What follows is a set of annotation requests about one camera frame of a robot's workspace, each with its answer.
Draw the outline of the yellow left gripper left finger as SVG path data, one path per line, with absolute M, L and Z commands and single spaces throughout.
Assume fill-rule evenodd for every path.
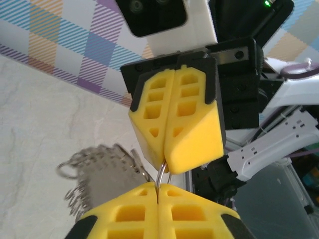
M 157 239 L 154 183 L 145 183 L 87 211 L 65 239 Z

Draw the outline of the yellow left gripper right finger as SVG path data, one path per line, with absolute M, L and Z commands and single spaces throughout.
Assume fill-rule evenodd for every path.
M 238 213 L 170 184 L 159 189 L 159 239 L 254 239 Z

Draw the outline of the grey metal tray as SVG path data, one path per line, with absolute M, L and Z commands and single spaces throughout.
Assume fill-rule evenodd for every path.
M 239 188 L 235 206 L 256 239 L 319 239 L 292 165 L 272 164 L 258 172 Z

